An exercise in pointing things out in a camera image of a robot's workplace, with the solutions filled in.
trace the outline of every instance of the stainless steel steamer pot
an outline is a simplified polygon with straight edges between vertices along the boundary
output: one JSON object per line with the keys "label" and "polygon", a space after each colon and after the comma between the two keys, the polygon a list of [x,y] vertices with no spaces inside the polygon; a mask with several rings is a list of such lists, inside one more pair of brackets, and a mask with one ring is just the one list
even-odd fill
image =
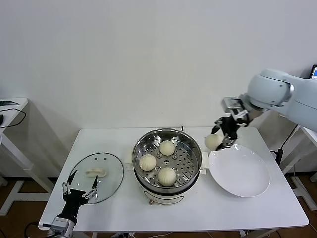
{"label": "stainless steel steamer pot", "polygon": [[[162,141],[170,140],[175,152],[165,156],[159,151]],[[151,154],[157,159],[156,167],[151,171],[140,168],[140,158]],[[139,183],[158,195],[178,195],[190,189],[197,181],[202,165],[202,153],[197,142],[188,134],[175,129],[153,130],[142,136],[135,144],[132,163]],[[162,168],[170,167],[176,172],[176,182],[171,187],[164,187],[158,182]]]}

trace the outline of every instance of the white plate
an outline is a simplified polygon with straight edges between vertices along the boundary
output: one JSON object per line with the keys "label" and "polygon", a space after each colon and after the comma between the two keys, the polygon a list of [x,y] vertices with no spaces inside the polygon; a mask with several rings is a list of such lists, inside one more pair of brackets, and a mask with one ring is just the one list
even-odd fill
{"label": "white plate", "polygon": [[211,151],[209,163],[214,180],[223,189],[240,197],[261,195],[271,181],[263,159],[242,145]]}

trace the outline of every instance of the steamed bun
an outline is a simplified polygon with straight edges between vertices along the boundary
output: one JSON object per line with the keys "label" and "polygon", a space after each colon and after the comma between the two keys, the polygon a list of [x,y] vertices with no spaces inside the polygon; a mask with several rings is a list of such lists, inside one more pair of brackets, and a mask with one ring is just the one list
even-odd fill
{"label": "steamed bun", "polygon": [[220,135],[217,135],[217,134],[208,135],[205,138],[205,145],[210,150],[216,150],[218,145],[222,143],[222,140],[223,138]]}
{"label": "steamed bun", "polygon": [[176,173],[171,168],[163,168],[158,173],[158,180],[162,186],[170,187],[176,181]]}
{"label": "steamed bun", "polygon": [[166,156],[170,156],[175,151],[175,146],[170,140],[165,140],[159,145],[159,151]]}
{"label": "steamed bun", "polygon": [[157,165],[157,160],[153,155],[144,155],[140,159],[140,168],[144,171],[150,171]]}

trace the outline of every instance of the white side table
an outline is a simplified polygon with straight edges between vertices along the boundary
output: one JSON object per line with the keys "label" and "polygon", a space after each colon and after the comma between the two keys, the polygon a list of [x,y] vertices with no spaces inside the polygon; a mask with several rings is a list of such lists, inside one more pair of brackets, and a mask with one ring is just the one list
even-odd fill
{"label": "white side table", "polygon": [[[299,144],[292,150],[292,152],[281,162],[280,168],[283,174],[286,174],[290,171],[292,167],[305,155],[309,155],[316,150],[317,146],[317,133],[309,130],[305,127],[301,127],[301,130],[304,132],[306,137],[303,137]],[[298,177],[291,177],[294,185],[296,186],[293,189],[297,197],[303,197],[304,201],[308,205],[311,211],[317,211],[317,204],[312,199],[305,186]],[[317,181],[317,173],[311,177],[311,181]]]}
{"label": "white side table", "polygon": [[[1,106],[0,110],[15,108],[22,110],[27,104],[28,100],[26,98],[2,98],[3,101],[14,101],[19,103],[19,105],[7,105]],[[19,111],[10,110],[5,112],[0,112],[3,114],[3,123],[0,125],[8,126],[13,121],[13,119],[19,114]],[[33,164],[3,133],[5,128],[0,128],[0,136],[2,137],[2,145],[7,149],[10,157],[15,163],[17,163],[23,171],[25,171],[31,178],[33,178],[41,187],[43,187],[47,192],[51,193],[54,184],[41,173],[39,168]],[[6,185],[4,178],[0,177],[0,184]],[[0,209],[0,216],[5,216],[14,201],[48,201],[49,193],[19,193],[20,188],[23,185],[23,181],[17,181]]]}

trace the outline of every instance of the black cable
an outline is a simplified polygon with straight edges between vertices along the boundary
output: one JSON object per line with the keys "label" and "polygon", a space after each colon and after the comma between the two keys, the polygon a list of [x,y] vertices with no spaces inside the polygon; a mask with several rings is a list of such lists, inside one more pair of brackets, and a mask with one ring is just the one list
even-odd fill
{"label": "black cable", "polygon": [[291,135],[293,134],[293,132],[295,131],[296,127],[298,126],[298,124],[296,124],[296,126],[294,127],[294,129],[292,129],[291,133],[288,135],[288,137],[286,138],[286,140],[284,141],[284,143],[282,144],[280,149],[283,149],[283,146],[285,145],[285,143],[288,141],[288,139],[291,137]]}
{"label": "black cable", "polygon": [[7,127],[13,127],[13,126],[19,125],[19,124],[21,124],[21,123],[23,122],[23,120],[25,119],[26,113],[23,112],[23,111],[21,111],[21,110],[19,110],[19,109],[17,109],[17,108],[4,109],[4,110],[0,110],[0,112],[10,111],[10,110],[16,110],[16,111],[18,111],[18,112],[21,112],[21,113],[24,114],[24,116],[23,116],[23,118],[21,119],[21,121],[20,121],[19,123],[14,124],[14,125],[1,126],[0,129],[1,129],[1,128],[7,128]]}
{"label": "black cable", "polygon": [[277,232],[279,238],[282,238],[281,234],[278,231],[276,231],[276,232]]}
{"label": "black cable", "polygon": [[[38,227],[38,226],[39,226],[39,223],[38,223],[38,222],[30,222],[29,224],[27,224],[26,227],[24,228],[24,238],[29,238],[29,236],[26,234],[26,232],[27,232],[27,230],[28,230],[28,228],[29,228],[30,226],[36,226],[36,227]],[[44,238],[52,238],[52,237],[55,237],[55,236],[57,236],[57,235],[59,235],[59,233],[55,233],[55,234],[53,234],[53,235],[50,235],[50,236],[44,237]]]}
{"label": "black cable", "polygon": [[285,139],[285,141],[283,142],[282,146],[276,151],[270,151],[270,152],[273,152],[276,157],[275,157],[275,160],[276,160],[276,163],[277,165],[280,165],[281,164],[281,161],[282,161],[282,157],[283,157],[283,146],[286,144],[286,142],[289,140],[289,138],[291,137],[291,135],[293,134],[293,132],[295,131],[295,129],[297,128],[298,124],[295,125],[295,127],[292,129],[291,133],[288,135],[288,137]]}
{"label": "black cable", "polygon": [[3,235],[4,238],[6,238],[4,232],[0,229],[0,233]]}

